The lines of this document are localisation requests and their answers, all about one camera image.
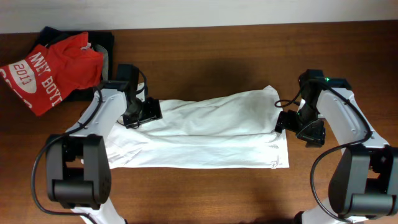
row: white wall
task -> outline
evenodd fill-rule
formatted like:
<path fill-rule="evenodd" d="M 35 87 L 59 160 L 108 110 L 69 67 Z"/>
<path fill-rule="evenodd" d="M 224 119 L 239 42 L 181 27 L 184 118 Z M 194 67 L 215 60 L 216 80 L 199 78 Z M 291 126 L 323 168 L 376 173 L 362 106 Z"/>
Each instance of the white wall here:
<path fill-rule="evenodd" d="M 398 19 L 398 0 L 0 0 L 0 33 Z"/>

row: red cloth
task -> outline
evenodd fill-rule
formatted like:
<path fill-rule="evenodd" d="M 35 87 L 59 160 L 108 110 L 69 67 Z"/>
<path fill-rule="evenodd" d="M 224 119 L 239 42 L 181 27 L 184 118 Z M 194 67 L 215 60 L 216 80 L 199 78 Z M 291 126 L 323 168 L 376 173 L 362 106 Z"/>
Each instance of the red cloth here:
<path fill-rule="evenodd" d="M 81 49 L 88 33 L 71 36 L 51 45 L 42 45 L 16 63 L 0 68 L 0 76 L 37 115 L 59 104 L 72 90 L 100 83 L 103 54 Z"/>

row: white towel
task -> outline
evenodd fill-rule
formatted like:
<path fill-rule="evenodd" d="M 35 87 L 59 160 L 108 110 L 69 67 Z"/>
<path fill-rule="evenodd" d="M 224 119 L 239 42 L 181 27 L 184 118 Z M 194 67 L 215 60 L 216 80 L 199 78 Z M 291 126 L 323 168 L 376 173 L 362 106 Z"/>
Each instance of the white towel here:
<path fill-rule="evenodd" d="M 115 124 L 105 145 L 111 168 L 288 168 L 285 131 L 271 86 L 200 102 L 164 100 L 163 118 L 126 129 Z"/>

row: folded white cloth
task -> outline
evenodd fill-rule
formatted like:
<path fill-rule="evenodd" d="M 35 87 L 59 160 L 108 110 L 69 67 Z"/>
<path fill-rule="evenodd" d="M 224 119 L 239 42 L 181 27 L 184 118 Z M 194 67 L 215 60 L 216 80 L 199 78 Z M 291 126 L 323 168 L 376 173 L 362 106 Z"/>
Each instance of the folded white cloth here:
<path fill-rule="evenodd" d="M 200 102 L 164 100 L 163 118 L 126 129 L 115 124 L 105 141 L 109 166 L 288 168 L 282 110 L 271 86 Z"/>

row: brown wood surface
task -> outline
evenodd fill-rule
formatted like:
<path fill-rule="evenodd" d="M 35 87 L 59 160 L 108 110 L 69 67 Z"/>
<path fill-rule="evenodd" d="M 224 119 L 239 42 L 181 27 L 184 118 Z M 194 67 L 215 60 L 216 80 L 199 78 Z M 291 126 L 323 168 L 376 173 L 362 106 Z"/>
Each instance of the brown wood surface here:
<path fill-rule="evenodd" d="M 194 29 L 115 30 L 114 64 L 134 63 L 149 80 L 150 96 L 205 100 L 272 85 L 292 98 L 307 68 L 347 78 L 367 119 L 398 146 L 398 21 L 283 24 Z M 0 65 L 26 55 L 37 34 L 0 35 Z M 42 213 L 30 194 L 35 156 L 51 133 L 62 133 L 88 103 L 62 103 L 41 117 L 0 81 L 0 222 L 82 223 Z M 321 149 L 287 133 L 289 169 L 115 169 L 111 198 L 130 223 L 239 223 L 292 218 L 315 206 L 309 172 L 315 158 L 337 145 L 329 127 Z M 340 158 L 328 156 L 316 184 L 326 197 Z M 45 194 L 44 162 L 37 188 Z M 398 217 L 370 223 L 397 223 Z"/>

